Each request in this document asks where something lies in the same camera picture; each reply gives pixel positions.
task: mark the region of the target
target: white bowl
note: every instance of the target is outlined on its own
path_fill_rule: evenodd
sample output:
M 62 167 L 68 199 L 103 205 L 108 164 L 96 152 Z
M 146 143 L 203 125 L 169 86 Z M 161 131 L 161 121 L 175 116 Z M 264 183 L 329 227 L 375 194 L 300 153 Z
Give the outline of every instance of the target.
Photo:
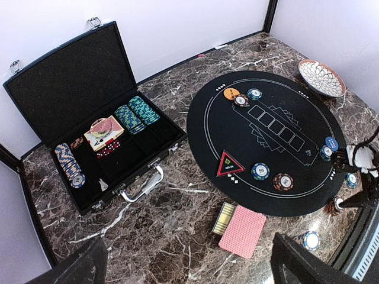
M 331 98 L 344 96 L 346 86 L 331 68 L 315 60 L 302 60 L 298 69 L 312 90 Z

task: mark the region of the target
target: red triangle button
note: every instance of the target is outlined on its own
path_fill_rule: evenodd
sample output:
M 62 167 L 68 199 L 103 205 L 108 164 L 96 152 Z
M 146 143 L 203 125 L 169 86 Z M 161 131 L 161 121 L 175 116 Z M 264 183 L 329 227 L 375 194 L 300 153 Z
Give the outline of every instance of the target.
M 238 163 L 227 151 L 224 150 L 221 156 L 221 162 L 219 170 L 217 171 L 217 177 L 225 176 L 230 173 L 244 172 L 246 169 Z

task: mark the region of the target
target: poker table mat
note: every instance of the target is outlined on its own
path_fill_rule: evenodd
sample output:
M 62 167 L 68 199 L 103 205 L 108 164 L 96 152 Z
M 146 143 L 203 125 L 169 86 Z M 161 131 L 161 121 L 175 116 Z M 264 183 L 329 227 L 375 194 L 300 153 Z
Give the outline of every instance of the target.
M 241 94 L 256 88 L 263 95 L 240 107 L 225 98 L 227 88 Z M 278 125 L 285 127 L 280 133 Z M 345 179 L 319 155 L 326 137 L 346 147 L 337 120 L 319 98 L 282 76 L 242 71 L 210 81 L 192 101 L 187 131 L 195 160 L 211 182 L 256 212 L 283 217 L 311 213 L 325 206 Z M 246 170 L 217 177 L 224 151 Z M 253 178 L 255 163 L 269 167 L 267 179 Z M 277 173 L 293 178 L 291 190 L 274 188 Z

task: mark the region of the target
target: white wall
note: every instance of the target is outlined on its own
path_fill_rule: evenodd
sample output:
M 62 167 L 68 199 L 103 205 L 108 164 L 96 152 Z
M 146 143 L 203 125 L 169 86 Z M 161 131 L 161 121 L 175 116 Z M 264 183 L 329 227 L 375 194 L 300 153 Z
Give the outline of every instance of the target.
M 0 283 L 25 283 L 51 266 L 41 247 L 17 173 L 0 162 Z
M 89 29 L 116 20 L 139 82 L 214 46 L 262 29 L 268 0 L 0 0 L 0 82 Z M 39 142 L 0 88 L 0 143 L 20 157 Z
M 378 0 L 279 0 L 271 34 L 330 66 L 379 112 Z

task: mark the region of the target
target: marble table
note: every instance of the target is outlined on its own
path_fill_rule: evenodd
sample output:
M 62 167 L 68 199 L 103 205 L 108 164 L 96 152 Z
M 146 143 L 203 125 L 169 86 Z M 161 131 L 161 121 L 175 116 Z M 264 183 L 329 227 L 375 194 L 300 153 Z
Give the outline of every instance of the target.
M 305 57 L 260 33 L 186 62 L 139 86 L 183 129 L 191 100 L 208 81 L 238 70 L 272 72 L 304 84 L 297 64 Z M 378 115 L 355 94 L 323 99 L 342 127 L 347 143 L 357 143 L 377 127 Z M 107 283 L 273 283 L 269 258 L 275 232 L 297 235 L 316 230 L 322 238 L 314 252 L 324 262 L 333 255 L 356 210 L 330 217 L 322 209 L 302 217 L 268 216 L 252 259 L 218 247 L 211 232 L 224 201 L 197 166 L 188 144 L 164 162 L 167 178 L 136 204 L 114 198 L 101 212 L 80 216 L 45 146 L 24 159 L 33 201 L 54 254 L 62 261 L 83 242 L 102 237 L 108 248 Z M 128 188 L 139 190 L 151 173 Z M 356 191 L 344 184 L 339 195 Z

